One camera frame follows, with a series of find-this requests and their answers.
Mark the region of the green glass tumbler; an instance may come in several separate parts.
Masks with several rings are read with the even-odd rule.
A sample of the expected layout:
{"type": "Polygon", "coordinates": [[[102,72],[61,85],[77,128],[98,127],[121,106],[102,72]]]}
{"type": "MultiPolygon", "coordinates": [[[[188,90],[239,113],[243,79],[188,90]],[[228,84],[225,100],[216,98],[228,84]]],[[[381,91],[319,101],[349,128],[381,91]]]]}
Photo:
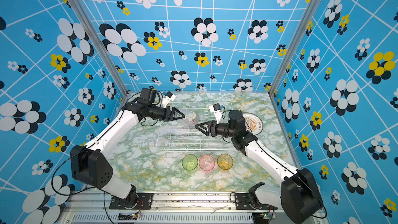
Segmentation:
{"type": "Polygon", "coordinates": [[[199,160],[198,160],[197,156],[195,156],[193,154],[188,154],[188,155],[184,156],[181,163],[185,170],[193,171],[197,168],[199,160]]]}

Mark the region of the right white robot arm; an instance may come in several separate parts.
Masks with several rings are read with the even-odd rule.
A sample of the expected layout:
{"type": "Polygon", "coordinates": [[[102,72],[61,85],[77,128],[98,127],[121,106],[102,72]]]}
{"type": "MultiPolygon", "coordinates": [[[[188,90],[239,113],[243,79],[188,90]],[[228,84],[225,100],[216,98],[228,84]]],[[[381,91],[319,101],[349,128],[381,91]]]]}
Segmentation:
{"type": "Polygon", "coordinates": [[[284,162],[266,148],[248,128],[241,111],[230,111],[227,123],[208,121],[196,124],[195,128],[205,136],[231,138],[236,150],[259,164],[279,183],[281,192],[275,196],[265,183],[252,186],[248,191],[252,208],[261,209],[264,205],[280,208],[293,223],[301,224],[324,207],[313,174],[284,162]]]}

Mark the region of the white plate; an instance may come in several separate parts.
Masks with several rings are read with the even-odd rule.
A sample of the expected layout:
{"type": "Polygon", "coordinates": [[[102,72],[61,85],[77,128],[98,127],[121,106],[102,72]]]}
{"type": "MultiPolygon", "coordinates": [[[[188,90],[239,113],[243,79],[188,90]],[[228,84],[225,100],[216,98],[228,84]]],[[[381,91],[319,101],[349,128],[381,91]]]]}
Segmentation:
{"type": "Polygon", "coordinates": [[[243,113],[243,117],[246,121],[246,127],[248,131],[251,131],[254,135],[258,135],[263,130],[263,121],[255,114],[243,113]]]}

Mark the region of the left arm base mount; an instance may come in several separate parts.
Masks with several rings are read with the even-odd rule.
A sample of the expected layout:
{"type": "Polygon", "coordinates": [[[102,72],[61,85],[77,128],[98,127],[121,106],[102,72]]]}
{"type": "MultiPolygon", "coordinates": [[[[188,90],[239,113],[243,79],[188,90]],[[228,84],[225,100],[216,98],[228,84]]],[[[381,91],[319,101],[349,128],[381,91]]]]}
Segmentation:
{"type": "Polygon", "coordinates": [[[151,209],[153,201],[153,193],[134,193],[126,199],[111,196],[109,209],[129,210],[129,209],[151,209]]]}

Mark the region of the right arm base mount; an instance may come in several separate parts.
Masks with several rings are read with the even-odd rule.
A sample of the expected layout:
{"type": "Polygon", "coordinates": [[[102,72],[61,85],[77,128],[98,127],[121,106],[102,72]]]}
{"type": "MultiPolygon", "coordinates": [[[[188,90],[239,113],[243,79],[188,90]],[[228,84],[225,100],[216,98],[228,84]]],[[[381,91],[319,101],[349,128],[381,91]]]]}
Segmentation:
{"type": "Polygon", "coordinates": [[[267,204],[254,203],[249,193],[235,193],[231,200],[235,203],[237,210],[269,210],[267,204]]]}

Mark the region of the aluminium front rail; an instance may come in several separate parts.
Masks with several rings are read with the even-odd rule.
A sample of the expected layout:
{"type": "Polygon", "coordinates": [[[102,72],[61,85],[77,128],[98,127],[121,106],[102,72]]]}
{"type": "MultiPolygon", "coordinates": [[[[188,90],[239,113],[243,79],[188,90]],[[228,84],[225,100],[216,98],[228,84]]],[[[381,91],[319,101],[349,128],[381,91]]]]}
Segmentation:
{"type": "Polygon", "coordinates": [[[281,209],[237,210],[229,192],[155,192],[151,209],[109,209],[110,197],[99,191],[72,196],[60,224],[290,224],[281,209]],[[120,213],[137,213],[120,221],[120,213]]]}

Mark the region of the yellow glass tumbler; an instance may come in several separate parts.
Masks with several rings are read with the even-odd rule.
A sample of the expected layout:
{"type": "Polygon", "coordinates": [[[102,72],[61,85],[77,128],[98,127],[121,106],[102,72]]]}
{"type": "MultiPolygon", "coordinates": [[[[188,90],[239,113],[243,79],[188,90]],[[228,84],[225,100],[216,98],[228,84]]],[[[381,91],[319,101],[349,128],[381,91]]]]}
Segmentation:
{"type": "Polygon", "coordinates": [[[227,171],[231,169],[233,167],[233,164],[234,164],[233,158],[226,153],[219,155],[217,158],[217,165],[222,170],[227,171]]]}

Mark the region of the pink glass tumbler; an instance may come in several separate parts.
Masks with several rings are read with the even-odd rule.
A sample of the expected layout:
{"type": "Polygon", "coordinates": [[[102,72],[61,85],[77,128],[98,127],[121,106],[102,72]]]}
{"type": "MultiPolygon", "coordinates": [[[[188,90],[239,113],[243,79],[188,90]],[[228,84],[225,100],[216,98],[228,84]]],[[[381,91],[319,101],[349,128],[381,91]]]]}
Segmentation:
{"type": "Polygon", "coordinates": [[[202,171],[209,172],[215,167],[215,159],[211,155],[203,155],[199,159],[199,166],[202,171]]]}

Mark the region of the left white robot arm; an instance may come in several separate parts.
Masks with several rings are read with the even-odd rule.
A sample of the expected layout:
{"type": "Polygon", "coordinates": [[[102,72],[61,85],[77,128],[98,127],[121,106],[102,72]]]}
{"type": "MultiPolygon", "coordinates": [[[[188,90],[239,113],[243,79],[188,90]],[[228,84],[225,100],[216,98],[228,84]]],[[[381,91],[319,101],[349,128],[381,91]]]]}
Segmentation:
{"type": "Polygon", "coordinates": [[[85,146],[75,146],[70,151],[72,178],[112,195],[128,205],[137,202],[136,187],[115,175],[108,157],[118,142],[143,119],[174,121],[185,115],[169,102],[176,96],[167,92],[143,88],[139,97],[127,102],[117,117],[97,137],[85,146]]]}

